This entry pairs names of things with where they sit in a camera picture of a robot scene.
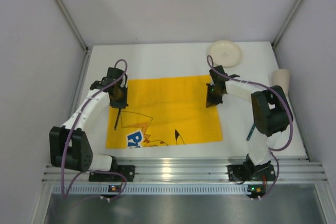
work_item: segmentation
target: metal frame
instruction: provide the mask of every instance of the metal frame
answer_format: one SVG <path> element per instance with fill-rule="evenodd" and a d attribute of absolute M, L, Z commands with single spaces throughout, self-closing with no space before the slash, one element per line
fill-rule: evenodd
<path fill-rule="evenodd" d="M 284 35 L 287 28 L 289 27 L 289 25 L 293 21 L 294 17 L 296 16 L 298 10 L 300 9 L 300 7 L 303 3 L 303 1 L 304 0 L 296 0 L 296 2 L 294 3 L 292 9 L 290 10 L 289 14 L 285 18 L 285 21 L 284 21 L 283 25 L 281 26 L 281 28 L 280 28 L 280 30 L 277 34 L 277 37 L 275 38 L 274 42 L 272 43 L 273 50 L 275 50 L 277 48 L 279 42 L 282 39 L 282 36 Z"/>
<path fill-rule="evenodd" d="M 131 184 L 233 184 L 229 181 L 227 166 L 241 164 L 243 159 L 208 158 L 119 158 L 120 165 L 135 165 L 134 181 Z M 280 159 L 279 184 L 326 183 L 321 163 L 307 159 Z M 66 170 L 65 182 L 70 183 L 78 172 Z M 88 184 L 89 174 L 84 173 L 76 184 Z M 43 184 L 59 184 L 60 168 L 47 165 L 42 178 Z M 89 184 L 111 184 L 109 182 L 90 182 Z"/>
<path fill-rule="evenodd" d="M 82 47 L 82 49 L 86 52 L 88 50 L 87 45 L 85 44 L 85 41 L 83 40 L 83 37 L 81 36 L 79 30 L 77 29 L 77 26 L 75 22 L 73 21 L 71 15 L 69 14 L 67 8 L 65 7 L 64 3 L 62 0 L 54 0 L 56 5 L 58 6 L 59 10 L 63 14 L 66 22 L 68 23 L 70 29 L 72 30 L 74 36 L 78 40 L 78 43 Z"/>

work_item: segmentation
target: white paper cup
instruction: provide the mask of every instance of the white paper cup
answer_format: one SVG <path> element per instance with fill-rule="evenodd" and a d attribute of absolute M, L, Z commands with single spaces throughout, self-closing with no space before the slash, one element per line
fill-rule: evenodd
<path fill-rule="evenodd" d="M 272 74 L 272 84 L 279 85 L 284 90 L 285 95 L 288 95 L 290 72 L 288 69 L 278 69 Z"/>

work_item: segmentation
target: yellow towel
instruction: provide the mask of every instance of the yellow towel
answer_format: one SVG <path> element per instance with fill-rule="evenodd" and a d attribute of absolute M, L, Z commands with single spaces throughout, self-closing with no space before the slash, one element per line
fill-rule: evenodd
<path fill-rule="evenodd" d="M 130 80 L 128 104 L 110 107 L 106 148 L 201 144 L 222 140 L 217 107 L 205 107 L 210 76 Z"/>

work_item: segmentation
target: white table surface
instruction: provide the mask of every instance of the white table surface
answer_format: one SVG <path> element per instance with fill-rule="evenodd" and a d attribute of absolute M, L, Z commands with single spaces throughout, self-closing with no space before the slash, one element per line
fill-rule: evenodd
<path fill-rule="evenodd" d="M 241 79 L 270 85 L 270 77 L 278 69 L 269 42 L 238 42 L 243 51 L 240 64 L 226 68 L 228 74 L 238 74 Z M 90 85 L 101 80 L 108 67 L 123 58 L 128 62 L 128 77 L 132 79 L 154 79 L 208 74 L 206 51 L 211 43 L 188 44 L 147 44 L 94 46 L 87 70 L 81 101 L 87 95 Z M 223 141 L 183 146 L 166 146 L 134 149 L 106 149 L 107 122 L 109 109 L 102 111 L 96 125 L 87 132 L 94 152 L 116 157 L 245 157 L 248 153 L 246 137 L 253 124 L 251 104 L 240 98 L 225 95 L 223 104 L 217 106 L 222 126 Z M 294 121 L 294 134 L 291 145 L 278 157 L 307 157 Z M 284 131 L 276 148 L 282 147 L 289 135 L 289 127 Z"/>

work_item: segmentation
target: black mounting bracket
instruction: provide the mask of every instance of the black mounting bracket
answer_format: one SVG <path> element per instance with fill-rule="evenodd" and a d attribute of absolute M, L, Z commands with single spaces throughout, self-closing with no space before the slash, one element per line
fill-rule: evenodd
<path fill-rule="evenodd" d="M 264 178 L 266 181 L 273 181 L 275 171 L 270 163 L 271 161 L 262 165 L 254 165 L 247 155 L 242 165 L 227 166 L 229 181 L 237 184 L 243 184 L 245 181 L 263 181 Z"/>
<path fill-rule="evenodd" d="M 64 145 L 70 130 L 52 127 L 49 132 L 50 161 L 53 166 L 61 167 Z M 68 147 L 65 168 L 86 172 L 92 163 L 92 149 L 84 131 L 76 129 L 71 136 L 72 146 Z"/>
<path fill-rule="evenodd" d="M 126 177 L 127 182 L 133 182 L 134 176 L 135 176 L 135 166 L 134 165 L 118 165 L 117 158 L 112 157 L 112 164 L 111 164 L 110 172 L 120 173 Z M 90 172 L 89 181 L 90 182 L 121 182 L 122 178 L 117 175 Z"/>

